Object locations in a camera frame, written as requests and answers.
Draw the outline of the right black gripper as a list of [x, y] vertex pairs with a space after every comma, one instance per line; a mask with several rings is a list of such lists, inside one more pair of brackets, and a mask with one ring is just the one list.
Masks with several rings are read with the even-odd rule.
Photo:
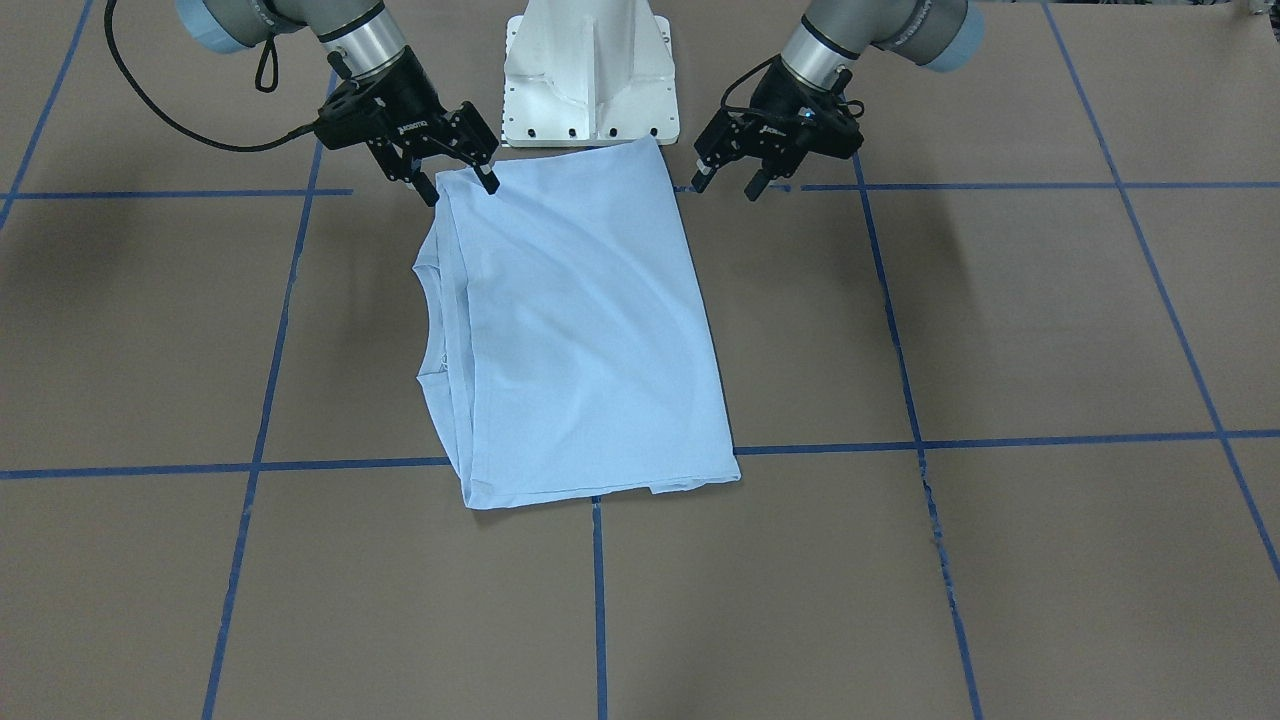
[[317, 111], [314, 133], [325, 149], [366, 146], [389, 181], [412, 187], [428, 208], [440, 200], [421, 161], [445, 156], [476, 173], [488, 195], [500, 182], [493, 169], [499, 140], [470, 101], [444, 109], [415, 51], [387, 67], [339, 83]]

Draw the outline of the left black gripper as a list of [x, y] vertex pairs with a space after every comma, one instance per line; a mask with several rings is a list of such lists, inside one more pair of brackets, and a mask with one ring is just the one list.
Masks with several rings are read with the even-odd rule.
[[814, 88], [772, 56], [724, 90], [719, 106], [694, 142], [696, 168], [690, 188], [703, 193], [730, 163], [755, 158], [762, 167], [744, 188], [756, 201], [773, 179], [790, 178], [810, 154], [847, 160], [864, 143], [859, 118], [865, 106], [847, 99], [852, 79], [838, 67], [835, 86]]

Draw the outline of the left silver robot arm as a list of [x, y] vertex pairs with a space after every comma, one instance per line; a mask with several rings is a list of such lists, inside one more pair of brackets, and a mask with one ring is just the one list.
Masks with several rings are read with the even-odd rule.
[[984, 33], [974, 1], [810, 3], [782, 50], [722, 94], [694, 142], [692, 190], [704, 192], [722, 168], [754, 158], [760, 167], [744, 193], [755, 201], [810, 155], [851, 159], [864, 142], [864, 106], [847, 87], [867, 50], [947, 73], [972, 60]]

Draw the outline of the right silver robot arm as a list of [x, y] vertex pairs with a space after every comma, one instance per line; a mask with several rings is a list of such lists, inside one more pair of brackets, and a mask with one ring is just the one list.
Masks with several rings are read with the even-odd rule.
[[178, 1], [175, 9], [188, 33], [220, 54], [312, 32], [340, 81], [307, 128], [325, 149], [364, 145], [389, 181], [415, 187], [428, 206], [439, 199], [421, 168], [429, 158], [461, 161], [489, 195], [498, 191], [498, 138], [471, 102], [445, 109], [385, 3]]

